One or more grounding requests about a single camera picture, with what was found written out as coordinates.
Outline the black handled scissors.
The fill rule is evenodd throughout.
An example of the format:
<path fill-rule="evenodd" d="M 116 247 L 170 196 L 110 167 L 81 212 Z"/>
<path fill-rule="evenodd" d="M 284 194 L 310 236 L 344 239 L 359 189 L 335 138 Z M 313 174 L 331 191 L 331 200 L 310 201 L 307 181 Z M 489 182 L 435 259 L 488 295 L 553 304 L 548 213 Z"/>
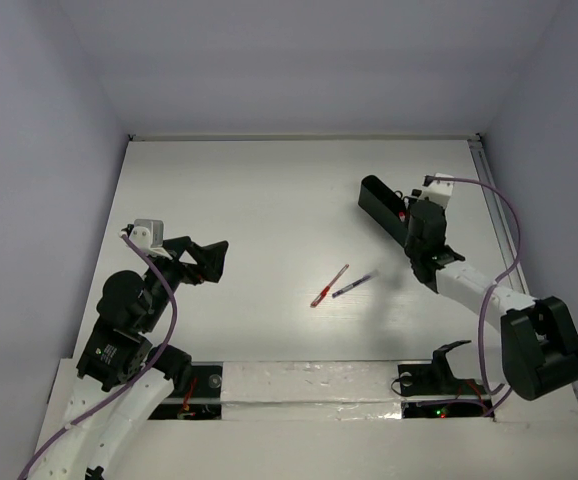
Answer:
<path fill-rule="evenodd" d="M 409 196 L 409 195 L 405 195 L 405 194 L 404 194 L 402 191 L 400 191 L 400 190 L 395 190 L 395 191 L 394 191 L 394 194 L 395 194 L 400 200 L 402 200 L 406 206 L 409 206 L 410 204 L 413 204 L 413 203 L 417 200 L 416 197 L 412 197 L 412 196 Z"/>

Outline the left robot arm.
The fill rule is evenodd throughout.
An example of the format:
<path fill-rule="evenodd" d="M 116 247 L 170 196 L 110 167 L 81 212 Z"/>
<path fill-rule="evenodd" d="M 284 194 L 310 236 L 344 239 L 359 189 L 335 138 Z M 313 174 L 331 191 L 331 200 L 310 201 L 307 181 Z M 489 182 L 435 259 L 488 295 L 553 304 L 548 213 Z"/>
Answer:
<path fill-rule="evenodd" d="M 60 429 L 37 448 L 22 479 L 110 479 L 160 403 L 195 388 L 191 356 L 176 348 L 176 289 L 220 281 L 228 242 L 166 239 L 164 225 L 136 220 L 119 233 L 148 267 L 104 283 L 98 318 L 76 364 Z"/>

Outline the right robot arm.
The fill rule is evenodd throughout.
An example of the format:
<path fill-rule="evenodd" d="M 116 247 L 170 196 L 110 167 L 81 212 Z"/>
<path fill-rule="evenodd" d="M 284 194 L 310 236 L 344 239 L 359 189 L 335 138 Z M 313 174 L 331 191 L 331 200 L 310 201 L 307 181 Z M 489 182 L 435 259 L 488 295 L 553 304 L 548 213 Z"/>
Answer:
<path fill-rule="evenodd" d="M 578 381 L 578 333 L 564 301 L 536 299 L 488 278 L 446 244 L 446 227 L 442 206 L 414 202 L 405 253 L 421 283 L 499 332 L 502 371 L 511 389 L 532 401 Z"/>

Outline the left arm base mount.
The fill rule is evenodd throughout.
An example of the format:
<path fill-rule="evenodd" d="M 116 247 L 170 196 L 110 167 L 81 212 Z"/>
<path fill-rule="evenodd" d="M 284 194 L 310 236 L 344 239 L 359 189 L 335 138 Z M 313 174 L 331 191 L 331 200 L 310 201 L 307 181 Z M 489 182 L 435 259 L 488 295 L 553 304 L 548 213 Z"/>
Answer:
<path fill-rule="evenodd" d="M 150 420 L 220 420 L 222 418 L 222 363 L 193 364 L 189 380 L 153 411 Z"/>

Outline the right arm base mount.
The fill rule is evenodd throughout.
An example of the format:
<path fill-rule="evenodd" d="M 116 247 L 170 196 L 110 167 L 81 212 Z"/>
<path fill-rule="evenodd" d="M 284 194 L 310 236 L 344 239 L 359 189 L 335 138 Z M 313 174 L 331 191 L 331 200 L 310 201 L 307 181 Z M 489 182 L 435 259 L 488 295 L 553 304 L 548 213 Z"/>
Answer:
<path fill-rule="evenodd" d="M 459 340 L 444 344 L 432 353 L 430 360 L 422 363 L 405 361 L 397 366 L 396 378 L 391 383 L 392 391 L 402 397 L 411 396 L 454 396 L 460 393 L 486 395 L 473 378 L 457 378 L 449 365 L 447 354 L 469 344 L 470 340 Z"/>

